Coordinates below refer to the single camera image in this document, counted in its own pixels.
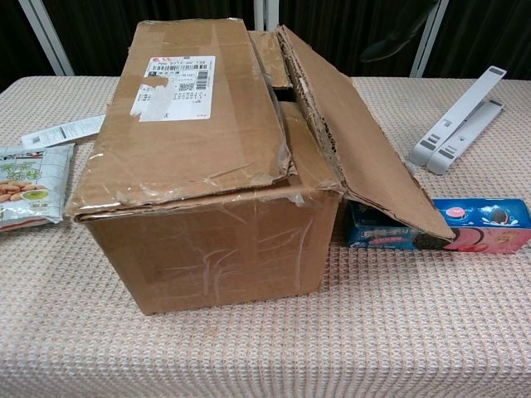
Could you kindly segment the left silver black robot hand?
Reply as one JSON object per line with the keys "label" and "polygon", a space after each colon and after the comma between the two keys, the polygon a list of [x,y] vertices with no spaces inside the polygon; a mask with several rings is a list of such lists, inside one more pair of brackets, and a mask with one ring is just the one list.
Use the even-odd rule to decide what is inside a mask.
{"label": "left silver black robot hand", "polygon": [[409,0],[397,14],[394,28],[381,41],[367,47],[359,57],[362,63],[380,61],[398,53],[419,32],[437,0]]}

